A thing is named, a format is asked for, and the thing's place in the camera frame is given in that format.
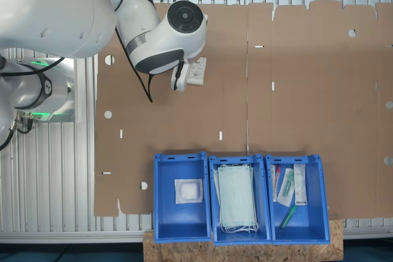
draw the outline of blue plastic container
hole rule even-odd
[[[329,244],[330,230],[327,215],[324,171],[321,157],[311,156],[271,156],[265,157],[268,179],[268,194],[270,205],[271,238],[276,245],[289,244]],[[281,188],[286,168],[294,164],[306,164],[307,205],[297,206],[297,210],[288,225],[280,230],[279,226],[288,213],[289,208],[278,202],[273,202],[272,179],[270,164],[281,165],[278,190]],[[295,203],[295,194],[291,205]]]
[[[214,170],[217,170],[223,164],[250,164],[254,168],[254,181],[252,182],[252,186],[254,189],[255,209],[257,213],[257,221],[259,224],[259,230],[256,233],[225,233],[221,230],[221,226],[219,223],[220,205],[216,192],[216,186],[214,185]],[[270,244],[271,237],[269,208],[264,171],[265,168],[263,167],[262,156],[254,155],[226,158],[210,156],[209,168],[214,245]]]
[[[203,201],[176,204],[175,179],[203,179]],[[154,241],[211,241],[208,157],[155,155],[154,157]]]

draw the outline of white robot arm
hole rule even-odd
[[[188,1],[175,2],[160,22],[152,0],[2,0],[0,49],[17,47],[64,58],[88,58],[109,43],[117,28],[138,72],[155,75],[181,65],[183,71],[174,70],[171,84],[182,91],[187,60],[204,47],[206,24],[207,16]],[[36,71],[42,66],[0,59],[2,138],[14,120],[15,109],[53,112],[64,103],[68,88],[53,70],[7,77],[6,73]]]

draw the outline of hole in cardboard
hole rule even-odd
[[[388,101],[388,102],[386,103],[386,108],[387,108],[388,110],[393,109],[393,102]]]
[[[356,37],[356,30],[355,29],[350,29],[349,30],[349,32],[348,32],[348,35],[350,36],[350,37]]]
[[[114,58],[112,55],[107,55],[107,56],[105,57],[105,63],[106,63],[107,65],[112,65],[112,64],[115,63],[115,58]]]
[[[105,116],[105,118],[110,119],[110,118],[112,118],[112,112],[109,111],[109,110],[107,110],[107,111],[104,113],[104,116]]]
[[[145,182],[141,183],[141,190],[147,190],[147,183]]]
[[[385,156],[383,162],[385,163],[386,166],[393,166],[393,156]]]

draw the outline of cardboard sheet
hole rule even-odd
[[[320,154],[344,218],[393,216],[393,5],[377,9],[249,6],[250,153]]]
[[[156,5],[161,16],[168,5]],[[149,214],[156,153],[246,154],[247,7],[202,6],[209,15],[204,85],[170,86],[172,71],[143,92],[116,37],[99,54],[95,144],[95,215]],[[113,65],[104,59],[112,55]],[[142,74],[147,85],[147,77]],[[112,112],[106,119],[104,113]],[[141,190],[141,182],[147,189]]]
[[[378,4],[378,20],[372,6],[328,0],[279,6],[273,21],[273,4],[201,8],[203,86],[177,93],[171,71],[155,76],[151,104],[116,37],[99,54],[95,215],[118,216],[118,200],[150,213],[155,153],[246,154],[248,120],[250,155],[321,155],[343,218],[392,217],[393,4]]]

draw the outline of osb board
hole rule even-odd
[[[250,154],[320,154],[331,209],[391,217],[393,4],[248,7]]]
[[[143,239],[145,262],[340,261],[344,259],[343,221],[331,215],[330,245],[231,245],[213,242],[155,244],[153,231]]]
[[[166,4],[156,7],[161,17],[168,9]],[[124,214],[151,213],[156,153],[246,154],[247,7],[201,8],[209,16],[201,53],[207,59],[203,86],[173,91],[172,71],[168,71],[154,76],[154,103],[150,103],[116,37],[99,54],[96,216],[118,216],[118,200]],[[115,58],[113,65],[105,63],[108,55]],[[146,75],[141,75],[147,85]],[[106,111],[112,112],[112,118],[104,117]],[[147,183],[147,190],[140,189],[141,182]]]

